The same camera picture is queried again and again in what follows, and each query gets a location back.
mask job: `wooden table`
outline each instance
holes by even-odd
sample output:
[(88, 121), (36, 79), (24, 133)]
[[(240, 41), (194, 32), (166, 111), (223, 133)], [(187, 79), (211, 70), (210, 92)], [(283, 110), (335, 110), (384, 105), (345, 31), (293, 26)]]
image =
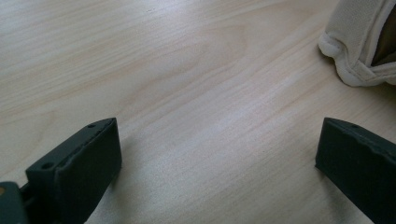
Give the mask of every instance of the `wooden table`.
[(371, 223), (315, 167), (325, 117), (396, 142), (396, 90), (350, 88), (327, 0), (0, 2), (0, 181), (116, 117), (88, 223)]

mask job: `white fabric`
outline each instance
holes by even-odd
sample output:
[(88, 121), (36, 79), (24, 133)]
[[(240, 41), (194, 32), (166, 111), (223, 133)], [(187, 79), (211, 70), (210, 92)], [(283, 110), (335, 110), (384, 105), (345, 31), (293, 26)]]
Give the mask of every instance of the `white fabric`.
[(396, 0), (341, 0), (319, 39), (349, 86), (396, 85), (396, 63), (371, 66), (378, 38)]

